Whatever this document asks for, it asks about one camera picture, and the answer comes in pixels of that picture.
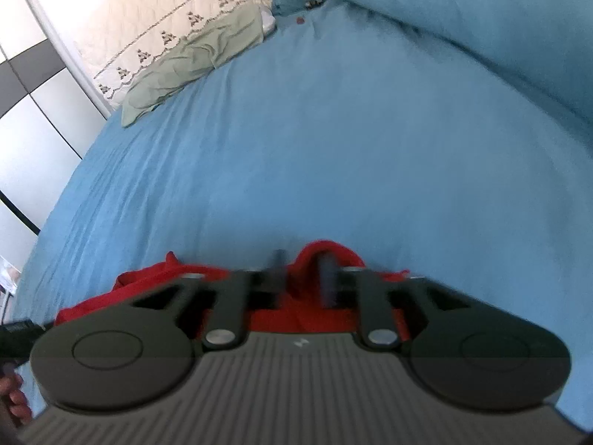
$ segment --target cream quilted blanket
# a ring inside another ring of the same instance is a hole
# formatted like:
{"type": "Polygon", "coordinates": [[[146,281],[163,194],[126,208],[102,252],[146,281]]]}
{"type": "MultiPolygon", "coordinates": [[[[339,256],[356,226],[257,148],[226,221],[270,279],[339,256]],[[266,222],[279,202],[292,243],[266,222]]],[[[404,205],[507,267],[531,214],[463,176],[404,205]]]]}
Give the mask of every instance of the cream quilted blanket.
{"type": "Polygon", "coordinates": [[[180,37],[251,1],[272,0],[107,0],[75,37],[94,84],[119,106],[133,78],[175,47],[180,37]]]}

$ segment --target bed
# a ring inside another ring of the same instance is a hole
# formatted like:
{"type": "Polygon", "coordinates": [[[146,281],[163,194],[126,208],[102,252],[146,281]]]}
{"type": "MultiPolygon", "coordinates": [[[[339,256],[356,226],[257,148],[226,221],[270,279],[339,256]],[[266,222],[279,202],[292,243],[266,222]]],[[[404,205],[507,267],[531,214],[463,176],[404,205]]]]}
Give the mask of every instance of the bed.
{"type": "Polygon", "coordinates": [[[39,235],[14,319],[47,322],[168,251],[257,267],[330,239],[558,334],[572,354],[558,410],[593,429],[586,105],[382,13],[279,11],[261,45],[136,124],[116,111],[39,235]]]}

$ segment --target person's hand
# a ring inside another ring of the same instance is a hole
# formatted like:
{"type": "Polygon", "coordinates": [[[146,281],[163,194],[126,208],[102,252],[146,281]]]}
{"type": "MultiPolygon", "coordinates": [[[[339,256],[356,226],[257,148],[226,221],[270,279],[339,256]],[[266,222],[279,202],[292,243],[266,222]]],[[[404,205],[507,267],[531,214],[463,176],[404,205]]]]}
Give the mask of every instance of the person's hand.
{"type": "Polygon", "coordinates": [[[7,396],[12,402],[8,411],[25,425],[32,420],[33,413],[27,404],[27,397],[20,390],[21,386],[23,386],[23,377],[17,373],[0,379],[0,396],[7,396]]]}

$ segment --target red cloth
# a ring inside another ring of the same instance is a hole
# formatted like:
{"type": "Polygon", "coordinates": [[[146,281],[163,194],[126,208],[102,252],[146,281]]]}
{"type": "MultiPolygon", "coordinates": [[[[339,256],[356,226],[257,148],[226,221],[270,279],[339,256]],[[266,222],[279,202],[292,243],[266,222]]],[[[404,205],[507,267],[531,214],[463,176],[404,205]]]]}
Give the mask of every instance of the red cloth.
{"type": "MultiPolygon", "coordinates": [[[[331,253],[341,267],[364,267],[364,262],[353,251],[332,241],[315,241],[299,253],[293,264],[288,265],[288,285],[277,310],[250,312],[249,329],[274,333],[345,333],[356,330],[356,312],[349,309],[334,310],[322,307],[317,273],[317,259],[331,253]]],[[[171,281],[186,273],[200,273],[207,281],[216,281],[228,275],[217,267],[196,264],[181,264],[169,251],[162,263],[138,271],[130,271],[117,277],[109,293],[83,301],[61,310],[55,324],[61,324],[90,312],[120,303],[137,294],[171,281]]],[[[383,273],[383,279],[402,281],[408,272],[383,273]]],[[[400,310],[393,311],[395,323],[402,340],[409,339],[408,329],[400,310]]]]}

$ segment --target white wardrobe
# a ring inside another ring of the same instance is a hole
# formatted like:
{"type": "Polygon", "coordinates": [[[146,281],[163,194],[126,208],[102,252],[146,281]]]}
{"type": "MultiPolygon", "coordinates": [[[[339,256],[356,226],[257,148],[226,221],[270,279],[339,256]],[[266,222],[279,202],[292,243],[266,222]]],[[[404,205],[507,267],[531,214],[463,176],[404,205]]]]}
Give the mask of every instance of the white wardrobe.
{"type": "Polygon", "coordinates": [[[104,124],[27,0],[0,0],[0,256],[17,269],[104,124]]]}

